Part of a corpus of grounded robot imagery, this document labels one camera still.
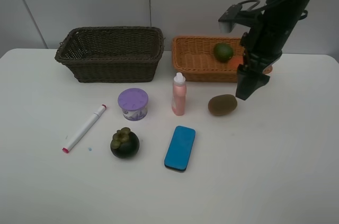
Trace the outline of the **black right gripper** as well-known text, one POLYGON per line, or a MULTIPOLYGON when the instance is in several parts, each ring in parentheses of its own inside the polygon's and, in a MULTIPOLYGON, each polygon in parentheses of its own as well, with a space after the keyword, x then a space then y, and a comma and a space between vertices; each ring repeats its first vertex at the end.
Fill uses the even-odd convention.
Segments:
POLYGON ((247 100, 265 86, 270 76, 262 72, 282 55, 282 48, 294 28, 294 17, 277 10, 264 13, 245 12, 250 30, 242 36, 245 49, 244 65, 237 68, 236 97, 247 100))

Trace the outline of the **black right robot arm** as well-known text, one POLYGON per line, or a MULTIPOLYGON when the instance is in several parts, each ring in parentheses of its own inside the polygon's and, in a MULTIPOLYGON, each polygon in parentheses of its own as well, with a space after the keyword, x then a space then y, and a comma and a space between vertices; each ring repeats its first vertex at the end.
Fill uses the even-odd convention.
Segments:
POLYGON ((300 19, 307 17, 310 0, 266 0, 265 6, 246 14, 255 23, 243 34, 243 64, 237 69, 236 97, 248 99, 270 78, 264 70, 282 56, 282 48, 300 19))

